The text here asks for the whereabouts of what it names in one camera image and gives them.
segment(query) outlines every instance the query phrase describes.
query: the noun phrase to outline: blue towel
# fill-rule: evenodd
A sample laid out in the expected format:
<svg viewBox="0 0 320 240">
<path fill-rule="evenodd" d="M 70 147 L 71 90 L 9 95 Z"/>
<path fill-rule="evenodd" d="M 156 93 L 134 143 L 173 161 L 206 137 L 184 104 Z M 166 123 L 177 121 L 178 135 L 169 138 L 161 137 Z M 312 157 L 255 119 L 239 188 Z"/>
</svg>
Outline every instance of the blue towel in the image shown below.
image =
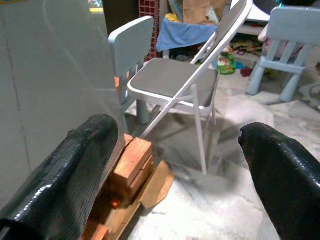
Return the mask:
<svg viewBox="0 0 320 240">
<path fill-rule="evenodd" d="M 216 25 L 172 22 L 164 18 L 156 42 L 156 50 L 162 52 L 204 43 L 209 40 L 216 29 Z"/>
</svg>

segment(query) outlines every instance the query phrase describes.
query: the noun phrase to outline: chair backrest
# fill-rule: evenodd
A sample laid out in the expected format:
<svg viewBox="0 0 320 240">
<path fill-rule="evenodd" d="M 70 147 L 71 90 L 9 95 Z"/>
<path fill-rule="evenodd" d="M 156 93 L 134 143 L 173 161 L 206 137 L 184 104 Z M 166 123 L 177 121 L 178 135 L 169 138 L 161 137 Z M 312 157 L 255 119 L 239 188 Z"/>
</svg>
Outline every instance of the chair backrest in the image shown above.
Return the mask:
<svg viewBox="0 0 320 240">
<path fill-rule="evenodd" d="M 320 46 L 320 9 L 310 7 L 277 7 L 272 10 L 266 37 L 272 39 L 266 56 L 272 61 L 278 51 L 281 41 L 288 41 L 280 63 L 287 64 L 297 44 L 304 45 L 300 51 L 295 66 L 302 66 L 311 49 Z"/>
<path fill-rule="evenodd" d="M 201 77 L 207 68 L 215 61 L 224 48 L 231 42 L 237 34 L 239 28 L 246 21 L 251 8 L 253 0 L 240 0 L 221 20 L 216 30 L 215 41 L 212 47 L 207 51 L 205 61 L 188 79 L 184 86 L 174 96 L 174 99 L 180 98 L 195 82 Z"/>
<path fill-rule="evenodd" d="M 143 67 L 150 51 L 154 22 L 153 17 L 144 16 L 119 27 L 109 36 L 114 74 L 119 78 L 117 88 L 121 105 L 129 99 L 128 80 Z"/>
</svg>

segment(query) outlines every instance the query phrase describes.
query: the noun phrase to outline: brown paper bag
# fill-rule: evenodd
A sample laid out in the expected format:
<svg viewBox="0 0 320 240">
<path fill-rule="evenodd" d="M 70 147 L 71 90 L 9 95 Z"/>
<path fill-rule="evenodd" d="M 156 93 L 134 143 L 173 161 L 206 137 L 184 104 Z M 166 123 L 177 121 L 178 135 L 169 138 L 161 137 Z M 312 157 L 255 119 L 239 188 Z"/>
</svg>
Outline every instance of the brown paper bag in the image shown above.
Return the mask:
<svg viewBox="0 0 320 240">
<path fill-rule="evenodd" d="M 228 0 L 183 0 L 183 22 L 187 24 L 217 24 L 208 19 L 210 11 L 214 10 L 218 20 L 221 20 Z"/>
</svg>

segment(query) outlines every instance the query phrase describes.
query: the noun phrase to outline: folding chair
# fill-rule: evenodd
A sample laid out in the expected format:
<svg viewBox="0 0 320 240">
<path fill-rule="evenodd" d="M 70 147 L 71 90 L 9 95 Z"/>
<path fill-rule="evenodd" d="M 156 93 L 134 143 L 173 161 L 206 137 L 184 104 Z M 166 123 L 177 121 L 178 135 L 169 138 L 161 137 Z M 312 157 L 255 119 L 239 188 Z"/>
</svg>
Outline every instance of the folding chair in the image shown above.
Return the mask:
<svg viewBox="0 0 320 240">
<path fill-rule="evenodd" d="M 211 116 L 215 120 L 215 94 L 218 86 L 218 72 L 208 69 L 245 22 L 252 0 L 240 0 L 225 15 L 217 26 L 215 34 L 196 55 L 192 64 L 170 59 L 156 58 L 142 68 L 128 83 L 128 92 L 134 98 L 156 105 L 166 105 L 141 135 L 145 138 L 164 118 L 171 108 L 195 116 L 197 138 L 200 149 L 202 173 L 207 174 L 201 117 L 206 117 L 206 133 Z M 201 66 L 196 61 L 204 55 Z"/>
<path fill-rule="evenodd" d="M 283 102 L 290 102 L 296 92 L 300 78 L 306 69 L 305 61 L 314 46 L 320 46 L 320 10 L 306 7 L 280 7 L 272 10 L 266 36 L 272 39 L 270 50 L 255 66 L 247 94 L 258 93 L 265 69 L 287 72 L 284 90 L 280 95 Z M 275 58 L 281 41 L 288 41 L 280 59 Z M 296 58 L 291 59 L 297 44 L 304 47 Z"/>
<path fill-rule="evenodd" d="M 154 22 L 151 16 L 138 18 L 113 31 L 108 39 L 114 74 L 119 78 L 121 118 L 126 133 L 129 133 L 129 129 L 125 111 L 136 100 L 128 95 L 127 83 L 144 66 L 145 57 L 150 51 Z M 137 100 L 136 107 L 138 123 L 142 125 L 149 123 L 150 117 L 146 102 Z"/>
</svg>

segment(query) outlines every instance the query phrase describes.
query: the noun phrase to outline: light blue children's chair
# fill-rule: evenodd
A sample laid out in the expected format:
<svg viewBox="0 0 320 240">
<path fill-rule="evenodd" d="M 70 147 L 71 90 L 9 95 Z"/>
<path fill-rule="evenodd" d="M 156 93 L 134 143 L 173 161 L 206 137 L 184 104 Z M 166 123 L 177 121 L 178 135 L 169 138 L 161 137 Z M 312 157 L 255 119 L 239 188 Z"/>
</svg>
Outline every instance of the light blue children's chair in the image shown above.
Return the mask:
<svg viewBox="0 0 320 240">
<path fill-rule="evenodd" d="M 129 133 L 129 129 L 125 111 L 135 101 L 128 95 L 127 82 L 144 66 L 145 57 L 150 51 L 153 30 L 153 17 L 144 16 L 113 31 L 108 39 L 114 74 L 119 78 L 119 101 L 123 129 L 126 133 Z M 136 107 L 138 123 L 147 124 L 150 117 L 146 102 L 137 100 Z"/>
<path fill-rule="evenodd" d="M 250 79 L 247 94 L 258 93 L 265 69 L 287 72 L 288 76 L 283 84 L 280 99 L 290 102 L 298 87 L 302 73 L 306 69 L 305 61 L 315 46 L 320 46 L 320 9 L 307 7 L 280 7 L 271 12 L 270 22 L 266 33 L 272 39 L 267 56 L 262 56 L 255 66 Z M 281 41 L 288 41 L 288 45 L 281 59 L 275 58 Z M 303 44 L 299 55 L 291 56 L 297 44 Z"/>
</svg>

